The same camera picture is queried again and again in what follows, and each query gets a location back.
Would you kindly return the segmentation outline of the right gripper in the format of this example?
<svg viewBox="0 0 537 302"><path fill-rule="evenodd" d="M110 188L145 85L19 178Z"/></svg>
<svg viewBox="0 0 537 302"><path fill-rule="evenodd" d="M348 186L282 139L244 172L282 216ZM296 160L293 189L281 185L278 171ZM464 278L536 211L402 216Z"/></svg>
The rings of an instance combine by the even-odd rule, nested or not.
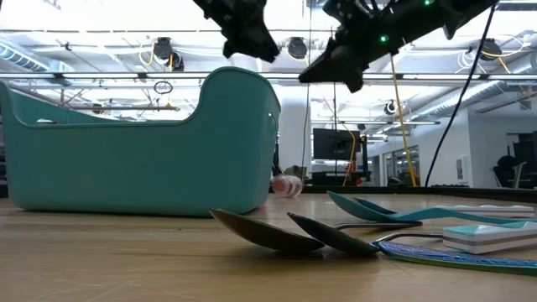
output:
<svg viewBox="0 0 537 302"><path fill-rule="evenodd" d="M340 26L325 51L298 76L300 83L343 83L362 89L363 64L399 48L444 24L439 1L391 1L375 9L371 1L329 0L323 11Z"/></svg>

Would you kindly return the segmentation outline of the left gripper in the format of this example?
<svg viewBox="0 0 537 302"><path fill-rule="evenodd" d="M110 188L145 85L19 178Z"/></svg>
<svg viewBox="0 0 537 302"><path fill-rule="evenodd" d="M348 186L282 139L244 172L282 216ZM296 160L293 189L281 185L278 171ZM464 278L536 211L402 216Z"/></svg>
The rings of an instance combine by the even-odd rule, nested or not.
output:
<svg viewBox="0 0 537 302"><path fill-rule="evenodd" d="M266 0L193 0L212 19L227 38L222 54L230 58L243 54L273 63L279 47L262 20Z"/></svg>

